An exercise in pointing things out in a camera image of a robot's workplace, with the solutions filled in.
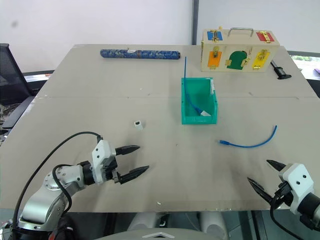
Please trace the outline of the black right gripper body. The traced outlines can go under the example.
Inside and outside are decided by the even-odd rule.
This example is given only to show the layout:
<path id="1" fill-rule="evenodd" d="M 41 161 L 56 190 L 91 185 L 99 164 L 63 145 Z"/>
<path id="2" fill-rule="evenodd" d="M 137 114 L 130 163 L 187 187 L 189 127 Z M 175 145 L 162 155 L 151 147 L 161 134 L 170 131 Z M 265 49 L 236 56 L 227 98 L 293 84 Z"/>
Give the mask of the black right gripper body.
<path id="1" fill-rule="evenodd" d="M 285 204 L 290 207 L 292 202 L 292 188 L 287 181 L 282 182 L 281 184 L 279 184 L 278 190 L 274 193 L 274 197 L 271 200 L 271 206 L 279 207 L 280 205 Z"/>

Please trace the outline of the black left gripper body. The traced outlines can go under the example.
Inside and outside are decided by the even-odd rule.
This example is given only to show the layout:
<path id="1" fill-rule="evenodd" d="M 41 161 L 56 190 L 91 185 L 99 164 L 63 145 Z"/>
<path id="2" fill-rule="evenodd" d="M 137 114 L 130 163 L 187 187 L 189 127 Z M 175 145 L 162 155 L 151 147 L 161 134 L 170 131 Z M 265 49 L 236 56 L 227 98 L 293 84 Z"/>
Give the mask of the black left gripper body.
<path id="1" fill-rule="evenodd" d="M 113 180 L 115 183 L 119 182 L 120 174 L 117 172 L 117 167 L 118 164 L 114 156 L 105 158 L 102 161 L 102 167 L 100 170 L 103 182 L 107 182 L 110 180 Z"/>

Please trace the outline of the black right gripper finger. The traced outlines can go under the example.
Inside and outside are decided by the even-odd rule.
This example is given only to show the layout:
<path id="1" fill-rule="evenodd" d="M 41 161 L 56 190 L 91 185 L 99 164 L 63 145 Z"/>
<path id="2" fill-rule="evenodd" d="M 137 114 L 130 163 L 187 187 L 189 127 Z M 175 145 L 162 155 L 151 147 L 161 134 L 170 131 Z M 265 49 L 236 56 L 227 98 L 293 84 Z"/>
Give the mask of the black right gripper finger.
<path id="1" fill-rule="evenodd" d="M 266 162 L 275 169 L 278 173 L 283 173 L 286 170 L 287 165 L 276 160 L 267 159 Z"/>
<path id="2" fill-rule="evenodd" d="M 255 180 L 251 179 L 250 177 L 247 178 L 249 184 L 252 186 L 253 190 L 268 204 L 273 202 L 273 197 L 265 192 L 265 189 Z"/>

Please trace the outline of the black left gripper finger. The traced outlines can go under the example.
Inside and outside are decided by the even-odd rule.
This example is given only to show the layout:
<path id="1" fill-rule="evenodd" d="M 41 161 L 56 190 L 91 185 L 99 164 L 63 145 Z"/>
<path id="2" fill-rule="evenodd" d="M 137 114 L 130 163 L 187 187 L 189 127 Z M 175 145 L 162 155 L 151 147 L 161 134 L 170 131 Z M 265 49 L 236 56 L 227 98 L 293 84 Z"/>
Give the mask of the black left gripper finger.
<path id="1" fill-rule="evenodd" d="M 138 145 L 125 145 L 121 147 L 115 148 L 116 155 L 127 155 L 136 150 L 138 150 L 140 146 Z"/>
<path id="2" fill-rule="evenodd" d="M 135 168 L 133 170 L 130 170 L 125 175 L 120 175 L 119 173 L 117 173 L 118 182 L 121 185 L 124 184 L 124 183 L 130 182 L 130 181 L 138 178 L 140 175 L 142 175 L 149 167 L 150 167 L 149 165 L 137 167 L 137 168 Z"/>

